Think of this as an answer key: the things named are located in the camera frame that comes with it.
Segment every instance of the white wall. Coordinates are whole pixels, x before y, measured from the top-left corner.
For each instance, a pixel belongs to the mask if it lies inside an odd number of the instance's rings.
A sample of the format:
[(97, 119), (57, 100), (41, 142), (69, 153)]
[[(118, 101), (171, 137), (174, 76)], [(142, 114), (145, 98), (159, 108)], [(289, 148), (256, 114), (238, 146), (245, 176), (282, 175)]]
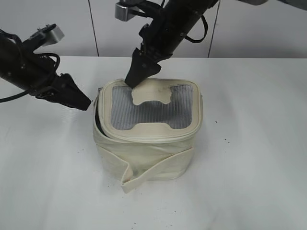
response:
[[(26, 39), (39, 26), (57, 23), (65, 38), (41, 48), (60, 55), (97, 56), (89, 8), (93, 13), (97, 46), (101, 56), (130, 57), (139, 47), (140, 28), (150, 19), (121, 22), (114, 17), (118, 0), (2, 0), (0, 28)], [(221, 0), (213, 36), (212, 58), (307, 58), (307, 11), (276, 0), (250, 6), (236, 0)], [(206, 12), (209, 32), (201, 44), (183, 41), (175, 57), (206, 58), (217, 14), (217, 5)], [(199, 22), (190, 33), (203, 35)]]
[(0, 28), (27, 39), (38, 27), (56, 23), (65, 37), (40, 48), (59, 55), (97, 56), (87, 0), (0, 0)]
[(221, 0), (211, 58), (307, 58), (307, 11)]

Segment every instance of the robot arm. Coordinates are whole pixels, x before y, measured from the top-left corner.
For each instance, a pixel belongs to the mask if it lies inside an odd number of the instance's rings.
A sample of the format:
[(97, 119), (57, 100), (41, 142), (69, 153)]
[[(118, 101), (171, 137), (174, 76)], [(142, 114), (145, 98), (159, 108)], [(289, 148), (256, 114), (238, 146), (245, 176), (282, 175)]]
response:
[(87, 110), (91, 101), (72, 77), (69, 74), (56, 74), (59, 56), (33, 53), (40, 46), (57, 43), (63, 36), (55, 24), (39, 29), (24, 42), (15, 34), (0, 30), (0, 78), (24, 90), (18, 95), (0, 99), (0, 103), (29, 94), (38, 99)]
[(116, 4), (115, 17), (128, 21), (136, 16), (150, 17), (150, 25), (145, 25), (139, 35), (143, 38), (140, 49), (132, 54), (131, 68), (125, 83), (134, 88), (144, 79), (161, 70), (158, 62), (168, 59), (183, 39), (201, 42), (188, 37), (189, 31), (201, 18), (205, 27), (208, 25), (203, 16), (205, 11), (215, 5), (217, 0), (169, 0), (165, 7), (147, 0), (120, 0)]

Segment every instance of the fabric bag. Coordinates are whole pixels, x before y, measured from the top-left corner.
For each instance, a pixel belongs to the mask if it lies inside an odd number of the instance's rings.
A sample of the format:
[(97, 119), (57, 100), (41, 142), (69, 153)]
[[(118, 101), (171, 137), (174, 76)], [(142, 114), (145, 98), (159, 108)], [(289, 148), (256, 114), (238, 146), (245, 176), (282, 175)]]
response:
[(124, 80), (108, 83), (94, 106), (94, 140), (104, 169), (125, 193), (147, 180), (181, 176), (202, 113), (200, 90), (190, 81), (147, 79), (134, 89)]

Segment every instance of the bag lid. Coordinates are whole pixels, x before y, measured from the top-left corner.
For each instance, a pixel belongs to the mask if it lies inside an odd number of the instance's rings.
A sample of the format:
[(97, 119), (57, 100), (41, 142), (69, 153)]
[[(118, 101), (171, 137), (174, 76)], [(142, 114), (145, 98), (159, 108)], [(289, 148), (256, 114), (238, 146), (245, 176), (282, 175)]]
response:
[(132, 142), (170, 142), (195, 135), (202, 124), (198, 86), (186, 80), (147, 79), (134, 89), (108, 83), (98, 97), (102, 130)]

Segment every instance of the black cable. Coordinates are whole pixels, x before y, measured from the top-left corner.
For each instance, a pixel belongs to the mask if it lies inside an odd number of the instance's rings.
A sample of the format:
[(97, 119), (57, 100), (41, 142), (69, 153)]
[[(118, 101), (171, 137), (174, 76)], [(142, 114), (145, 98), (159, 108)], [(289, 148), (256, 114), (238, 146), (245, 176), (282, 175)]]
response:
[(199, 40), (194, 40), (194, 39), (190, 38), (189, 36), (186, 36), (185, 39), (187, 39), (189, 42), (192, 42), (192, 43), (201, 43), (201, 42), (205, 39), (205, 37), (207, 36), (207, 32), (208, 32), (209, 27), (208, 27), (208, 23), (207, 23), (207, 21), (206, 21), (205, 16), (202, 15), (202, 16), (201, 16), (201, 20), (202, 20), (202, 23), (203, 23), (203, 27), (204, 27), (204, 29), (205, 29), (204, 36), (202, 37), (202, 39), (199, 39)]

